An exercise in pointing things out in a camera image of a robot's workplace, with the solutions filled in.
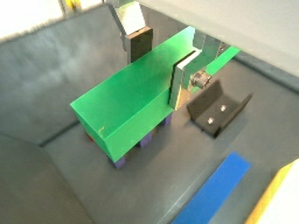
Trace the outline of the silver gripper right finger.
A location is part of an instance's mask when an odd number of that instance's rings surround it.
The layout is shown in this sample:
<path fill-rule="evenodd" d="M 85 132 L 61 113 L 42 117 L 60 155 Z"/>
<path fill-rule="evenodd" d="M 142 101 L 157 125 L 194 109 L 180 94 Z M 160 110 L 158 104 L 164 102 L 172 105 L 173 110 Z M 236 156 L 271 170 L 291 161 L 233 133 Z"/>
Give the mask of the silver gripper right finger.
<path fill-rule="evenodd" d="M 205 88 L 211 77 L 204 70 L 220 55 L 221 41 L 200 31 L 193 32 L 192 51 L 173 64 L 169 106 L 177 110 L 190 99 L 194 87 Z"/>

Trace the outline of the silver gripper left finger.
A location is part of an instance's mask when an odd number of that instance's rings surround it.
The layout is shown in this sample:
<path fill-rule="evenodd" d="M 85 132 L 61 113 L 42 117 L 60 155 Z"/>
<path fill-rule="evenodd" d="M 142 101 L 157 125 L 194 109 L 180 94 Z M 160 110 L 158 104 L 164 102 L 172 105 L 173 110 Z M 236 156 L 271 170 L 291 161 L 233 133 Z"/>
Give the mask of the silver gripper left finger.
<path fill-rule="evenodd" d="M 153 29 L 145 25 L 140 3 L 136 0 L 105 0 L 120 31 L 126 63 L 152 50 Z"/>

